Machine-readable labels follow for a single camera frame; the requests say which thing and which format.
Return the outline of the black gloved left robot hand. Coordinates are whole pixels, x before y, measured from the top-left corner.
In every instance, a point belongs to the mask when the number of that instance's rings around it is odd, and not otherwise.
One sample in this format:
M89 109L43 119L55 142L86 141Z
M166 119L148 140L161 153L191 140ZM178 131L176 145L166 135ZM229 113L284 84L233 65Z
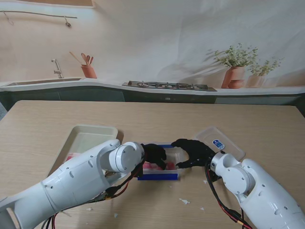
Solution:
M145 161L156 164L161 170L166 169L165 160L167 159L166 151L156 144L141 144L145 153Z

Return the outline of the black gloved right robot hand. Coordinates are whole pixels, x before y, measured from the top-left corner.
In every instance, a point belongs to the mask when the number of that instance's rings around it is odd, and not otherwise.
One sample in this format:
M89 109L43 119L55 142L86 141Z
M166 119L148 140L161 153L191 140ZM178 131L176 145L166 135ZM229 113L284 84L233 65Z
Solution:
M171 143L171 146L183 149L189 156L188 160L176 164L178 168L204 167L216 154L198 140L178 139Z

